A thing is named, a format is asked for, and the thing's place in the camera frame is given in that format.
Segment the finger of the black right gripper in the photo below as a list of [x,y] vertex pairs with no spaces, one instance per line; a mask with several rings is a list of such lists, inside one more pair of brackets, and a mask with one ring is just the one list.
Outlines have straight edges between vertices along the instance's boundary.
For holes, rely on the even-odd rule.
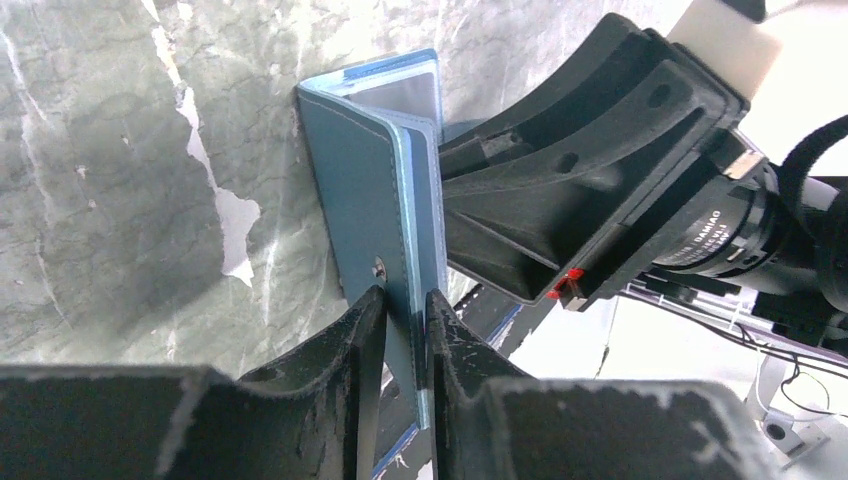
[[636,126],[638,86],[670,45],[618,14],[605,15],[575,53],[506,111],[439,148],[444,179],[601,179],[665,176],[674,132]]

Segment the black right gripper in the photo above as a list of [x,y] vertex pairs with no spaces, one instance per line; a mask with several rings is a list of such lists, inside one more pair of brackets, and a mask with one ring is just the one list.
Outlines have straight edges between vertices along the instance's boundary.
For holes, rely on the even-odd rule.
[[[665,176],[601,179],[442,178],[449,264],[512,299],[555,291],[588,302],[616,290],[727,192],[718,148],[748,100],[689,59],[664,59],[636,126],[674,132]],[[774,334],[830,352],[847,349],[847,192],[809,172],[847,138],[841,116],[804,137],[779,166],[713,201],[638,283],[693,302],[754,293],[751,313]]]

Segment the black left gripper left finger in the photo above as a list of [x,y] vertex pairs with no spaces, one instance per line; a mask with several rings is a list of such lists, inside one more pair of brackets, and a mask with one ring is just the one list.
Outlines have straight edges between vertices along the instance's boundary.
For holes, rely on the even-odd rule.
[[209,366],[5,365],[5,479],[367,479],[387,296],[233,379]]

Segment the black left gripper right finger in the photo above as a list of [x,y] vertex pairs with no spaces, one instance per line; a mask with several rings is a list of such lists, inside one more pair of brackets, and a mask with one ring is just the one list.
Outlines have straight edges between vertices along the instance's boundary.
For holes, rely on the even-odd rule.
[[776,479],[746,408],[714,382],[541,380],[426,296],[438,479]]

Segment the blue leather card holder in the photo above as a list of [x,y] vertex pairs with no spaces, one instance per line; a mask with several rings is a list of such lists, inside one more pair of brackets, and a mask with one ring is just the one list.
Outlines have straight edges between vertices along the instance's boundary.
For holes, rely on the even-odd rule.
[[390,322],[385,363],[430,423],[426,297],[447,287],[438,146],[438,56],[386,57],[301,81],[300,122],[345,297],[378,285]]

